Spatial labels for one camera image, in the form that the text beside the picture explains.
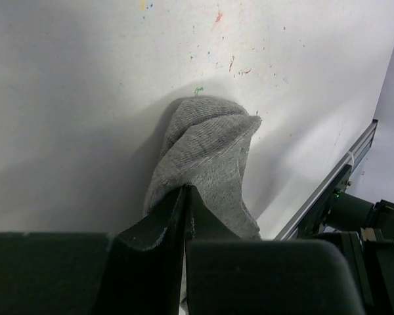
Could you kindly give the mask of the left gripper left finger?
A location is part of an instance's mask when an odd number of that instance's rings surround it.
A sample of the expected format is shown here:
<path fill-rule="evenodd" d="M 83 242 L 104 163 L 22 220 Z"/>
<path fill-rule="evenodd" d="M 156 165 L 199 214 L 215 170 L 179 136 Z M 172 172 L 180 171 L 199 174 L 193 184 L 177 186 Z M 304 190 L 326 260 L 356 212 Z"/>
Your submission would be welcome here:
<path fill-rule="evenodd" d="M 0 232 L 0 314 L 177 314 L 186 190 L 124 232 Z"/>

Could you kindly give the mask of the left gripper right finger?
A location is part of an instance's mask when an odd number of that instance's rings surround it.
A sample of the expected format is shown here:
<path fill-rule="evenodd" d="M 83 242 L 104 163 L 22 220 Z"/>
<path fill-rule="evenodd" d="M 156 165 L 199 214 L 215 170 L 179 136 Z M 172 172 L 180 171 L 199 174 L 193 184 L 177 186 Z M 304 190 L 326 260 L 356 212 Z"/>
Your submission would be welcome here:
<path fill-rule="evenodd" d="M 344 256 L 324 240 L 243 240 L 186 191 L 190 314 L 363 314 Z"/>

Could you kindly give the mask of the grey striped sock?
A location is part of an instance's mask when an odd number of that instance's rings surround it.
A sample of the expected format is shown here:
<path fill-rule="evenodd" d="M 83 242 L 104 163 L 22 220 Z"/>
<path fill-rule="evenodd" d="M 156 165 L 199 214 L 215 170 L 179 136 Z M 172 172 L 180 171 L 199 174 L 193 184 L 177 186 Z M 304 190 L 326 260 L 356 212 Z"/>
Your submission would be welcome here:
<path fill-rule="evenodd" d="M 144 215 L 171 190 L 195 186 L 204 205 L 234 234 L 260 239 L 259 226 L 242 198 L 252 136 L 262 122 L 222 98 L 185 98 L 171 116 L 144 199 Z"/>

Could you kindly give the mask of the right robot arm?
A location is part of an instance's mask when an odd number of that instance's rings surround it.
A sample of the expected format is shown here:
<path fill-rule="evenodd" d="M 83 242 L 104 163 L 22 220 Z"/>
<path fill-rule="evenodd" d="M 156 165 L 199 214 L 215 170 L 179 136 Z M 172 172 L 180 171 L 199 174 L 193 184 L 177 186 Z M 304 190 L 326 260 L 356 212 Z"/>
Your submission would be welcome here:
<path fill-rule="evenodd" d="M 334 244 L 345 257 L 367 314 L 394 314 L 394 203 L 341 190 L 321 197 L 297 237 Z"/>

